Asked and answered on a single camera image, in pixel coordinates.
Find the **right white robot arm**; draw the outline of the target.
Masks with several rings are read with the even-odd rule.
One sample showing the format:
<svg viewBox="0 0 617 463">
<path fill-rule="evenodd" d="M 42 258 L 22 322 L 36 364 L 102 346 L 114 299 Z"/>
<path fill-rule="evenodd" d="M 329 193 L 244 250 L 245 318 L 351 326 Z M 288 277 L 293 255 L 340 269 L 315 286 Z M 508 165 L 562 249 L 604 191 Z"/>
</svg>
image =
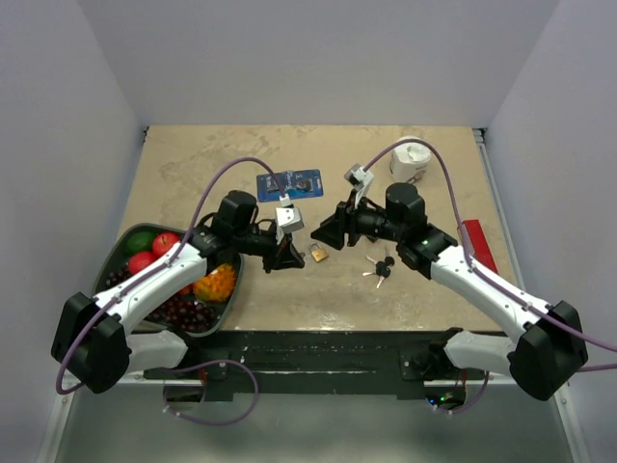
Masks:
<svg viewBox="0 0 617 463">
<path fill-rule="evenodd" d="M 425 379 L 452 378 L 461 369 L 507 375 L 531 397 L 551 398 L 588 360 L 577 310 L 555 305 L 511 285 L 465 254 L 455 238 L 430 224 L 425 201 L 408 183 L 394 183 L 385 204 L 341 202 L 311 238 L 340 250 L 363 237 L 391 241 L 401 261 L 424 278 L 449 288 L 498 325 L 502 333 L 451 328 L 414 357 Z"/>
</svg>

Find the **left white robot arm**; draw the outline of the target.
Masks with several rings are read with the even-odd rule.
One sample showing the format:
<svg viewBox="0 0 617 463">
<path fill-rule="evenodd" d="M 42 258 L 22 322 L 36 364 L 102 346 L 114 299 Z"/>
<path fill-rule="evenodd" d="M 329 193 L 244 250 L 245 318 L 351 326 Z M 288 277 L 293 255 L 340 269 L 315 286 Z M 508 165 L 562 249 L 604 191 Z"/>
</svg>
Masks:
<svg viewBox="0 0 617 463">
<path fill-rule="evenodd" d="M 123 283 L 95 296 L 78 292 L 64 304 L 51 355 L 59 362 L 56 390 L 65 395 L 70 372 L 95 394 L 113 387 L 129 372 L 168 369 L 193 376 L 200 355 L 170 331 L 138 334 L 136 328 L 184 287 L 212 273 L 231 254 L 257 256 L 265 272 L 302 268 L 292 234 L 304 226 L 300 209 L 281 199 L 268 229 L 253 220 L 256 199 L 232 190 L 209 219 L 186 232 L 172 249 Z"/>
</svg>

